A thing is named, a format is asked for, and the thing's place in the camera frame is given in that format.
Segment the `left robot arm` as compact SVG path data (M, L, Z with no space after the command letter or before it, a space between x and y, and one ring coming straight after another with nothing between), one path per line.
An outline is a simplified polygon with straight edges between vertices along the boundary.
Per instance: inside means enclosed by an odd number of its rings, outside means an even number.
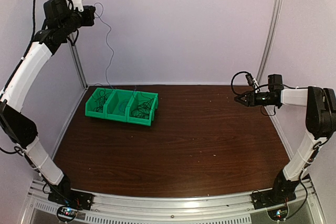
M80 27L94 25L94 6L83 0L49 0L44 4L45 21L33 35L28 52L1 91L1 128L19 152L41 174L51 192L49 200L64 205L76 202L70 180L43 148L36 124L21 113L25 98L42 67Z

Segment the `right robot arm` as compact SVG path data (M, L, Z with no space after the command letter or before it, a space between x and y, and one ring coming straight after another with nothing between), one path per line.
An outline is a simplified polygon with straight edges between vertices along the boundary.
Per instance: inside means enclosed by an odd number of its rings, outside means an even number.
M244 93L235 93L234 100L244 106L283 105L306 108L306 132L291 161L277 175L269 199L279 204L295 192L304 171L313 163L320 148L335 133L335 92L330 88L316 86L290 87L283 84L280 74L270 74L265 85L268 91L247 71L242 71L252 88Z

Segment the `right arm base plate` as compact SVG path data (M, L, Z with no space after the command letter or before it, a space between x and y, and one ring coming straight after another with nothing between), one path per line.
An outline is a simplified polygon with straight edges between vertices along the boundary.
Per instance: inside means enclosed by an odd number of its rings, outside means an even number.
M295 193L290 193L288 196L274 196L272 189L265 191L254 190L250 197L255 210L285 204L297 198Z

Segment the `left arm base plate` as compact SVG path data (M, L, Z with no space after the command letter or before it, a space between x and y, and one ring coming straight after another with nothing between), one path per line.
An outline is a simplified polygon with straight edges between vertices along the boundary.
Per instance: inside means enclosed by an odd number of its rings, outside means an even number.
M70 196L65 199L58 193L52 191L48 196L48 200L77 210L90 210L93 202L93 194L71 190Z

